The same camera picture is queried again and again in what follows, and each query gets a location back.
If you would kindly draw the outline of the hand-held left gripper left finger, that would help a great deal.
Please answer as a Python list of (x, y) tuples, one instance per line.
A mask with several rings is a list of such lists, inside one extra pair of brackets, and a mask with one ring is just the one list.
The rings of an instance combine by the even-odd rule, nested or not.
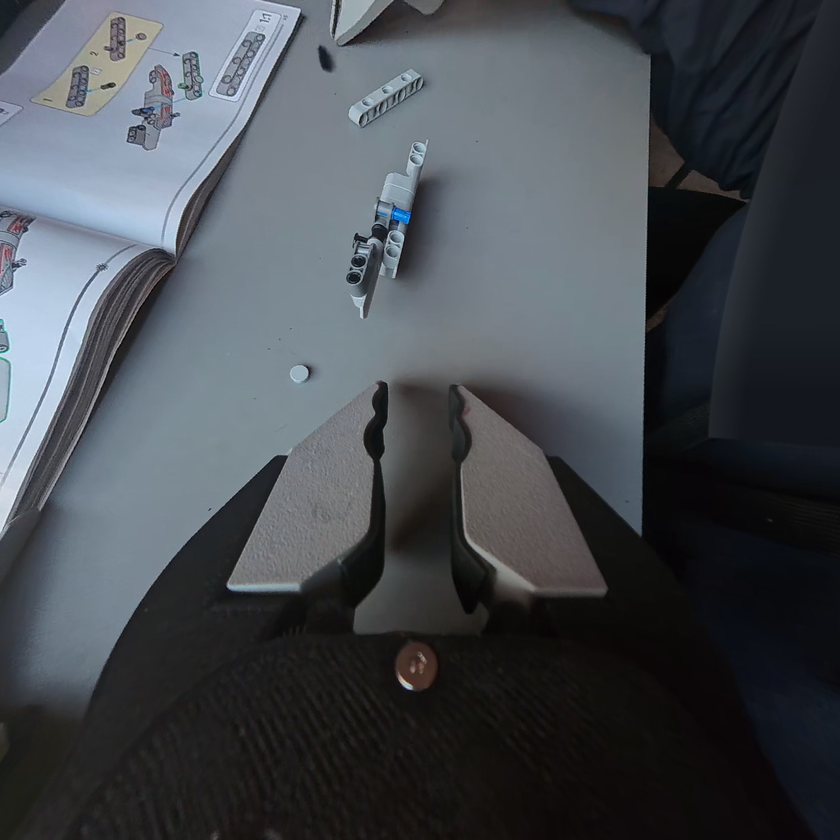
[(384, 569), (386, 421), (387, 384), (377, 381), (290, 450), (230, 592), (362, 603)]

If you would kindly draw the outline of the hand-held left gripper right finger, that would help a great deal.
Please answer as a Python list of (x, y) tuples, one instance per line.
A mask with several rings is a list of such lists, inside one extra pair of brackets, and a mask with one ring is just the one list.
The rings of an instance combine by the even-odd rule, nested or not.
[(604, 598), (606, 580), (541, 447), (459, 384), (448, 389), (448, 424), (450, 568), (465, 613)]

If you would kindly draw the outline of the lego instruction booklet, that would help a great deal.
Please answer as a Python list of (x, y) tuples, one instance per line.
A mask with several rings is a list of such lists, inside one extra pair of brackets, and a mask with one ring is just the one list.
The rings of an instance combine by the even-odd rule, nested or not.
[(64, 2), (2, 71), (3, 538), (45, 505), (300, 16)]

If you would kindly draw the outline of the person's right forearm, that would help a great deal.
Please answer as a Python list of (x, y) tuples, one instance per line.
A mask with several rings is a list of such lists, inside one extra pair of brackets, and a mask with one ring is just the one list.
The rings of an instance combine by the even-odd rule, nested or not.
[(657, 126), (693, 171), (750, 200), (820, 1), (573, 1), (651, 58)]

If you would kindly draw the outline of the grey lego sub-assembly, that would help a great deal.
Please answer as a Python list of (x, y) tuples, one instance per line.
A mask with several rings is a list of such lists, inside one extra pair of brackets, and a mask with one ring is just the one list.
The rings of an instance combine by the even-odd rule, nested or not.
[(412, 144), (404, 173), (386, 178), (374, 205), (369, 234), (355, 234), (353, 253), (345, 282), (360, 318), (369, 313), (375, 286), (380, 278), (394, 279), (403, 254), (406, 232), (424, 169), (428, 140)]

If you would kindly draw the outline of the light grey lego beam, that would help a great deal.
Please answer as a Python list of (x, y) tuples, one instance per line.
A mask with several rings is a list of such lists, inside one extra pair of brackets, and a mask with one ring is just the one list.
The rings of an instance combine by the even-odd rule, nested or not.
[(358, 128), (367, 126), (422, 90), (424, 82), (418, 71), (403, 71), (350, 106), (349, 120)]

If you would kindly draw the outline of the black chair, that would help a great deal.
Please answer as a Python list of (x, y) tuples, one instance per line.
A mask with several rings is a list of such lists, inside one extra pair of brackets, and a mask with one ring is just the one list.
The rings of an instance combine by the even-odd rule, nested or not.
[(648, 188), (646, 319), (677, 293), (712, 236), (746, 205), (718, 194)]

